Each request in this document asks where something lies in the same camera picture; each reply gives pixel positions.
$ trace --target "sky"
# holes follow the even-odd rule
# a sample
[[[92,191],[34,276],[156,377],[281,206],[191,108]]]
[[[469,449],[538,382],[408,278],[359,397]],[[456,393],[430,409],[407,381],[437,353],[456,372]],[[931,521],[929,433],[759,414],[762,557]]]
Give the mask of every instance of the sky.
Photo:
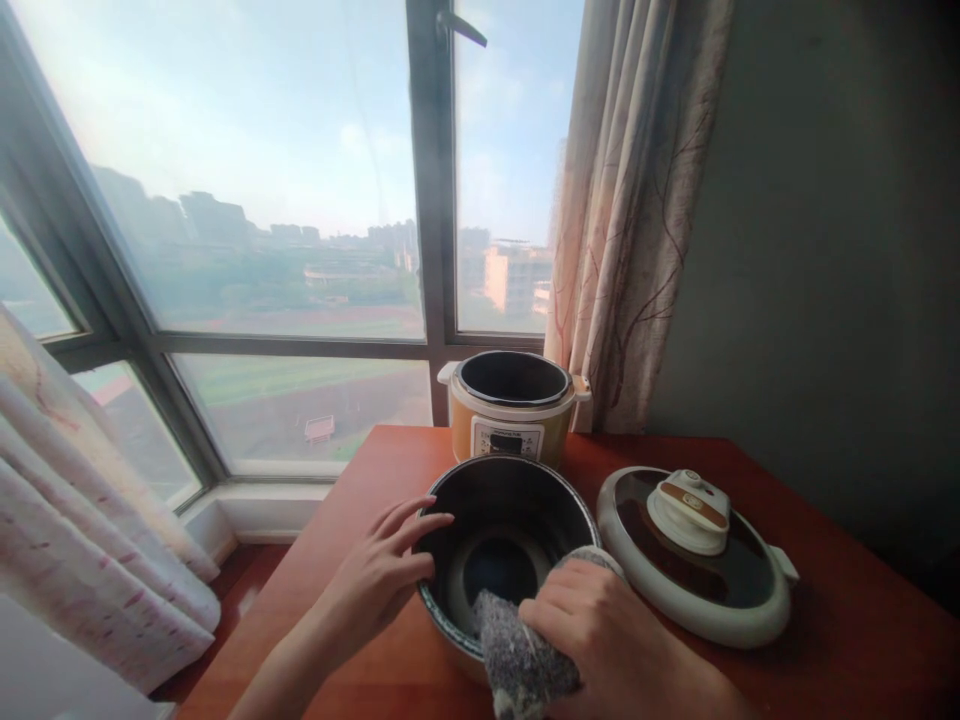
[[[415,219],[403,0],[11,0],[88,162],[260,227]],[[583,0],[464,0],[458,225],[545,244]]]

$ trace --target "gray wall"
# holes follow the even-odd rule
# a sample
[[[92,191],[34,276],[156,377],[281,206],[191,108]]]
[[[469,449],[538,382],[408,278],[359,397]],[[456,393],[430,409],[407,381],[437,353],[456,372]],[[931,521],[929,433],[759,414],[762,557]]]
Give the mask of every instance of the gray wall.
[[[931,558],[960,542],[960,111],[911,5],[738,0],[649,430]]]

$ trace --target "wooden floor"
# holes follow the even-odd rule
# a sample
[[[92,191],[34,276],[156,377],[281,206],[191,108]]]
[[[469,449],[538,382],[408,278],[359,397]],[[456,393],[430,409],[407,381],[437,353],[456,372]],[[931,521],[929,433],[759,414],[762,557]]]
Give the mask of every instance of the wooden floor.
[[[203,657],[154,690],[151,700],[179,705],[187,698],[289,549],[289,545],[241,545],[233,551],[210,583],[220,600],[220,624],[213,645]]]

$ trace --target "rice cooker lid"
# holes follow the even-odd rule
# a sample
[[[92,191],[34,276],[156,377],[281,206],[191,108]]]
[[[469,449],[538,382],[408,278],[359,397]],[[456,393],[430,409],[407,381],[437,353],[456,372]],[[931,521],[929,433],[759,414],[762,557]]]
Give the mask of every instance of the rice cooker lid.
[[[533,353],[492,350],[464,360],[456,369],[473,397],[500,407],[544,409],[563,400],[573,378],[559,365]]]
[[[634,588],[688,630],[739,647],[782,631],[786,581],[797,579],[796,570],[697,473],[615,472],[600,492],[597,514],[604,544]],[[734,627],[747,629],[745,635],[756,631],[757,641],[739,644]]]

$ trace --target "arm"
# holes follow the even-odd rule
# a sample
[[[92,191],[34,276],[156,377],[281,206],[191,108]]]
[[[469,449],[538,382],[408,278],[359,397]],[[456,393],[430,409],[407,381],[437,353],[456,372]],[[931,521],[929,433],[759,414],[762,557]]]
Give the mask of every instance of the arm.
[[[230,720],[300,718],[327,677],[393,622],[417,582],[433,576],[428,553],[404,553],[453,522],[452,515],[431,514],[404,525],[435,501],[408,500],[377,519],[316,604],[267,656]]]
[[[754,717],[717,668],[674,637],[619,577],[571,560],[547,577],[520,618],[577,665],[583,688],[555,718]]]

